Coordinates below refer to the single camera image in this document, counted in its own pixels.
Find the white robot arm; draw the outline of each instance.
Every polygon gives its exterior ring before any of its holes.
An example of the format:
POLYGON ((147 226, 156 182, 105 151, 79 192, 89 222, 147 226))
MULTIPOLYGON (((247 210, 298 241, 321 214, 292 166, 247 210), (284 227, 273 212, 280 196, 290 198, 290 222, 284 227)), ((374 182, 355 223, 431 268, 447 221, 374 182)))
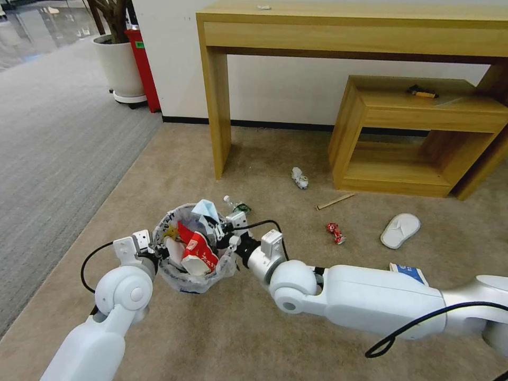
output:
POLYGON ((481 333, 487 344, 508 356, 506 277, 478 275, 463 287, 440 291, 393 271, 346 265, 316 268, 299 260, 284 261, 281 243, 282 234, 272 230, 250 255, 240 256, 288 314, 311 313, 336 325, 386 336, 446 309, 397 336, 411 340, 441 332, 481 333), (453 307, 462 303, 470 305, 453 307))
POLYGON ((41 381, 110 381, 125 352, 129 327, 148 313, 156 267, 149 258, 148 230, 112 242, 120 267, 97 284, 96 307, 65 338, 41 381))
MULTIPOLYGON (((392 271, 345 265, 311 267, 288 260, 279 231, 271 230, 256 241, 246 220, 243 212, 228 216, 222 227, 224 239, 282 311, 311 313, 337 325, 388 335, 375 346, 388 343, 383 351, 397 335, 419 339, 441 332, 478 332, 487 344, 508 356, 508 278, 479 275, 464 287, 439 291, 392 271), (432 319, 414 323, 432 313, 436 315, 432 319), (400 329, 405 325, 407 330, 400 329)), ((124 354, 127 329, 148 311, 157 268, 153 250, 151 256, 141 256, 142 251, 151 250, 149 244, 147 230, 113 242, 120 267, 99 281, 96 309, 69 333, 41 381, 113 379, 124 354)), ((368 357, 376 356, 379 353, 371 352, 368 357)))

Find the potted plant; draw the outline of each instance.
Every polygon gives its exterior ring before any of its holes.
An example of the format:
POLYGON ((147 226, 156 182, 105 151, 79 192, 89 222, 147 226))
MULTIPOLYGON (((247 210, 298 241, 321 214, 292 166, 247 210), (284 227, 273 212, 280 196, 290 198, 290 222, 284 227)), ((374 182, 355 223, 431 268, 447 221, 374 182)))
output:
POLYGON ((121 103, 147 100, 132 48, 125 34, 127 2, 131 0, 89 0, 104 16, 110 33, 93 40, 99 61, 114 98, 121 103))

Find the tiled floor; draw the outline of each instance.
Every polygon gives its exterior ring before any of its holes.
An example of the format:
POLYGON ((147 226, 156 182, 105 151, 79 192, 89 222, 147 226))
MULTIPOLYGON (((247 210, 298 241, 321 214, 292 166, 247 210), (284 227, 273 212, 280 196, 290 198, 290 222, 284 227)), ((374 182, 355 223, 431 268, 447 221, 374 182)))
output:
POLYGON ((0 72, 98 34, 88 12, 81 0, 43 1, 6 11, 7 20, 0 20, 0 72))

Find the white plant pot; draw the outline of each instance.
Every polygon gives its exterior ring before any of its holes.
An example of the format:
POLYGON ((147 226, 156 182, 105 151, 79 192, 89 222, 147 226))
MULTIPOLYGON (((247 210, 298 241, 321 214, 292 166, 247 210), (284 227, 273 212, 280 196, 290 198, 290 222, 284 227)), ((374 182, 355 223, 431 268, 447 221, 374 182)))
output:
POLYGON ((94 38, 93 44, 99 61, 106 74, 113 96, 122 103, 137 103, 146 101, 143 83, 134 59, 131 44, 104 43, 111 38, 109 34, 94 38))

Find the small wooden cabinet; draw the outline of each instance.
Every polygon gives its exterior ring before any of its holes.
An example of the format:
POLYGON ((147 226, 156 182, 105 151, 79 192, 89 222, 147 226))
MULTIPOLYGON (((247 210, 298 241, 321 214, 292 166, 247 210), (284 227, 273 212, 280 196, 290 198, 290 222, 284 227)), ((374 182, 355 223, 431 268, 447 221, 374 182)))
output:
POLYGON ((445 197, 508 123, 465 80, 350 76, 328 148, 337 189, 445 197), (406 92, 435 90, 436 99, 406 92), (363 127, 428 131, 422 144, 362 142, 363 127))

